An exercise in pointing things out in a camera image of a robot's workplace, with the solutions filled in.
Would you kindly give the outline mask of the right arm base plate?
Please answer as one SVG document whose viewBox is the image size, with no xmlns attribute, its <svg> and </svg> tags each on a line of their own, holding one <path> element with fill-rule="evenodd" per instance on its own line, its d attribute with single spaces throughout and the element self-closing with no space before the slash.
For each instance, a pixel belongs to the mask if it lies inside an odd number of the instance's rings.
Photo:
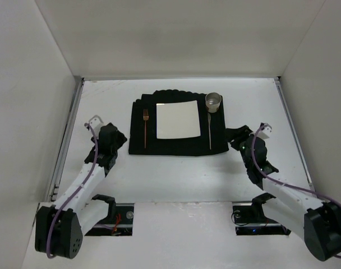
<svg viewBox="0 0 341 269">
<path fill-rule="evenodd" d="M 289 236 L 291 230 L 264 216 L 263 212 L 250 203 L 234 203 L 231 214 L 238 236 L 283 235 Z"/>
</svg>

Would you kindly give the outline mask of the silver table knife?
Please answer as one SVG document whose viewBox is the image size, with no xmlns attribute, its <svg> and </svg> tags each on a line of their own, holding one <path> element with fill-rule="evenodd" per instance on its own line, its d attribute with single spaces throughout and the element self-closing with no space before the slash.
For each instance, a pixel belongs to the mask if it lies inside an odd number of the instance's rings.
<svg viewBox="0 0 341 269">
<path fill-rule="evenodd" d="M 209 133 L 209 149 L 212 149 L 212 145 L 211 145 L 211 115 L 210 113 L 207 114 L 208 116 L 208 133 Z"/>
</svg>

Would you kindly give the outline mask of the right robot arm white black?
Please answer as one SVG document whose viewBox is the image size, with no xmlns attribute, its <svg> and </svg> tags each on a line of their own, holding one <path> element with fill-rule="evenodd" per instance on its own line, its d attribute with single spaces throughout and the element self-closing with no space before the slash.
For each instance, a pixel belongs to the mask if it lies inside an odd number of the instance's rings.
<svg viewBox="0 0 341 269">
<path fill-rule="evenodd" d="M 272 131 L 267 123 L 255 132 L 248 126 L 225 130 L 227 142 L 241 154 L 249 180 L 263 191 L 252 200 L 256 214 L 295 233 L 319 261 L 341 259 L 341 204 L 280 179 L 279 170 L 267 160 L 265 140 Z"/>
</svg>

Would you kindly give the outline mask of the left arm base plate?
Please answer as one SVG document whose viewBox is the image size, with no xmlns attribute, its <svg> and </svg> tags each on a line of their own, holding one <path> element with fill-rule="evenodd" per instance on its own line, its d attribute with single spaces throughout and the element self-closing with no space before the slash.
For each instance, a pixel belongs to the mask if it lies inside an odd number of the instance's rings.
<svg viewBox="0 0 341 269">
<path fill-rule="evenodd" d="M 132 236 L 134 209 L 134 203 L 117 204 L 115 215 L 99 221 L 86 236 Z"/>
</svg>

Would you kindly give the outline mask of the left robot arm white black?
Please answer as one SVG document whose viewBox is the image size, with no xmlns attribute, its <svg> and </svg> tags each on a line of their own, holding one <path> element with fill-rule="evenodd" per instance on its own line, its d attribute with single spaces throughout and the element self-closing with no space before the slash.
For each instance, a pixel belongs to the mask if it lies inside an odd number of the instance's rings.
<svg viewBox="0 0 341 269">
<path fill-rule="evenodd" d="M 114 167 L 118 150 L 127 141 L 112 123 L 92 119 L 85 124 L 92 134 L 93 148 L 73 183 L 50 206 L 36 213 L 35 250 L 49 259 L 73 259 L 78 254 L 83 237 L 104 220 L 121 222 L 113 197 L 93 194 L 93 190 Z"/>
</svg>

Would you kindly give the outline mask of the square white plate black rim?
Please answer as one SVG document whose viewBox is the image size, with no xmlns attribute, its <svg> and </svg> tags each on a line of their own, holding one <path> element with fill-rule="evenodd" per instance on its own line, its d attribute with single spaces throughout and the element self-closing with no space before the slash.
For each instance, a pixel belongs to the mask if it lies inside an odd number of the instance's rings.
<svg viewBox="0 0 341 269">
<path fill-rule="evenodd" d="M 157 139 L 175 140 L 200 136 L 200 119 L 196 100 L 156 105 Z"/>
</svg>

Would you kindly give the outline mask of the black cloth placemat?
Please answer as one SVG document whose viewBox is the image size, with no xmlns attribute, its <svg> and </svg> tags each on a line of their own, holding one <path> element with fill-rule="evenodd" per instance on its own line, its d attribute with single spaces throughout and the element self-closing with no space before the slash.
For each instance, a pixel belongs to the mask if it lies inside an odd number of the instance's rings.
<svg viewBox="0 0 341 269">
<path fill-rule="evenodd" d="M 205 105 L 205 94 L 179 90 L 157 90 L 153 94 L 142 94 L 141 98 L 132 104 L 130 155 L 161 155 L 161 156 L 209 156 L 221 154 L 229 150 L 225 139 L 224 105 L 211 115 L 211 145 L 209 149 L 208 117 Z M 156 138 L 156 104 L 181 103 L 197 101 L 200 119 L 200 137 L 175 140 L 160 140 Z M 147 143 L 144 148 L 143 110 L 148 109 Z"/>
</svg>

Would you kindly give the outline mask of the copper fork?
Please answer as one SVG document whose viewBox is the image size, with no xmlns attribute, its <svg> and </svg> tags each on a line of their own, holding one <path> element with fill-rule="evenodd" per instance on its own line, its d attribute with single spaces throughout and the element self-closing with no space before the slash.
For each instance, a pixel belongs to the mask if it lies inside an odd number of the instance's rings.
<svg viewBox="0 0 341 269">
<path fill-rule="evenodd" d="M 149 120 L 149 111 L 148 109 L 143 110 L 143 121 L 144 121 L 144 148 L 146 148 L 147 143 L 147 122 Z"/>
</svg>

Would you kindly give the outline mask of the metal cup with paper sleeve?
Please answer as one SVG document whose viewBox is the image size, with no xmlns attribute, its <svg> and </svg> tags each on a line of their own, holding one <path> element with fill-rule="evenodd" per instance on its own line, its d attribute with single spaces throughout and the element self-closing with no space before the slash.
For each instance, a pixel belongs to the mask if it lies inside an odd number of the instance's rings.
<svg viewBox="0 0 341 269">
<path fill-rule="evenodd" d="M 209 113 L 215 113 L 218 111 L 222 102 L 222 96 L 216 92 L 208 93 L 205 96 L 205 105 Z"/>
</svg>

